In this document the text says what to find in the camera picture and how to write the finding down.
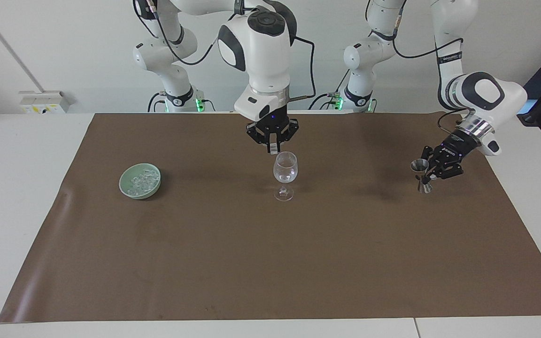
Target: wine glass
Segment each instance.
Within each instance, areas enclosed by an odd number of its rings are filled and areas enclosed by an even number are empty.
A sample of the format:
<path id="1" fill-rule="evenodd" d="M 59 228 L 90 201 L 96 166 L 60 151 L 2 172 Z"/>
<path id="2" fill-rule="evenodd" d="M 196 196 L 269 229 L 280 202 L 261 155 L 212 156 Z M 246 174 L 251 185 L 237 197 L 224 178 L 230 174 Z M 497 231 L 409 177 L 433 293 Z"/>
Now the wine glass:
<path id="1" fill-rule="evenodd" d="M 275 191 L 275 198 L 282 202 L 291 201 L 294 197 L 294 189 L 288 184 L 293 182 L 298 176 L 298 158 L 294 153 L 281 152 L 275 160 L 273 173 L 277 181 L 283 185 Z"/>

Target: bowl of ice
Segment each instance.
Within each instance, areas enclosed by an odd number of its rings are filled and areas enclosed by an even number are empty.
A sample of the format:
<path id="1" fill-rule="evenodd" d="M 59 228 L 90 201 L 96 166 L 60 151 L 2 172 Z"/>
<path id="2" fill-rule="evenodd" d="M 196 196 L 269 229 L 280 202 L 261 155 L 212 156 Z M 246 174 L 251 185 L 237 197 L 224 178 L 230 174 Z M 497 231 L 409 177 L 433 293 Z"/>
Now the bowl of ice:
<path id="1" fill-rule="evenodd" d="M 140 163 L 127 169 L 122 176 L 118 186 L 120 191 L 131 199 L 144 200 L 152 197 L 160 188 L 160 171 L 150 163 Z"/>

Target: table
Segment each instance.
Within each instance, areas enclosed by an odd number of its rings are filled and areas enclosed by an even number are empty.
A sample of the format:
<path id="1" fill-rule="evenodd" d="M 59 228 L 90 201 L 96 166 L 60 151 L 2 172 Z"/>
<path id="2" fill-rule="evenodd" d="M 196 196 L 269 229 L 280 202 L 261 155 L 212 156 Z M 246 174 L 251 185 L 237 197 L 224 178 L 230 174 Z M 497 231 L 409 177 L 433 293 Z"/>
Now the table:
<path id="1" fill-rule="evenodd" d="M 0 115 L 0 309 L 43 223 L 93 115 Z M 512 120 L 498 133 L 505 152 L 489 163 L 541 250 L 541 131 Z M 44 323 L 0 325 L 0 336 L 373 336 L 534 337 L 541 317 Z"/>

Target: green bowl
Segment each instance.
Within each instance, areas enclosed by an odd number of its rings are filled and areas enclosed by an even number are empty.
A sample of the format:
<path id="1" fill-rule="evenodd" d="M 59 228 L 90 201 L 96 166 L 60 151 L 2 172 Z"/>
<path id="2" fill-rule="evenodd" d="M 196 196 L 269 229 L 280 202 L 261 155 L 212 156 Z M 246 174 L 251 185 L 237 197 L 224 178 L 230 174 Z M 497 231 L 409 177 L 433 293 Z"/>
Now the green bowl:
<path id="1" fill-rule="evenodd" d="M 156 171 L 156 173 L 160 176 L 160 180 L 157 181 L 157 184 L 153 188 L 153 190 L 151 190 L 150 192 L 147 192 L 146 194 L 137 195 L 137 196 L 129 195 L 128 193 L 129 189 L 133 187 L 133 182 L 131 180 L 141 175 L 143 171 L 146 169 Z M 162 180 L 162 175 L 160 174 L 159 169 L 155 165 L 150 164 L 150 163 L 140 163 L 140 164 L 135 164 L 134 166 L 130 167 L 122 174 L 122 176 L 120 176 L 120 182 L 118 182 L 118 187 L 120 188 L 120 191 L 122 191 L 122 193 L 126 195 L 127 197 L 131 197 L 131 199 L 134 199 L 134 200 L 144 200 L 144 199 L 147 199 L 148 197 L 152 197 L 153 194 L 157 192 L 157 190 L 160 188 L 161 180 Z"/>

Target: wine glass base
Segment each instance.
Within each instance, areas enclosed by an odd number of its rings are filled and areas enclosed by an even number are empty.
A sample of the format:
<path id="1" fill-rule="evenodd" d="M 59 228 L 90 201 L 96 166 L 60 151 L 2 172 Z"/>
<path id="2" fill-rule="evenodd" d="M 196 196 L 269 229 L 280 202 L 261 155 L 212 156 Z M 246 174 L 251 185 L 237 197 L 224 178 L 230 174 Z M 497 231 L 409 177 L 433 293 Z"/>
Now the wine glass base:
<path id="1" fill-rule="evenodd" d="M 294 198 L 294 190 L 290 186 L 284 185 L 275 191 L 275 198 L 277 201 L 289 202 Z"/>

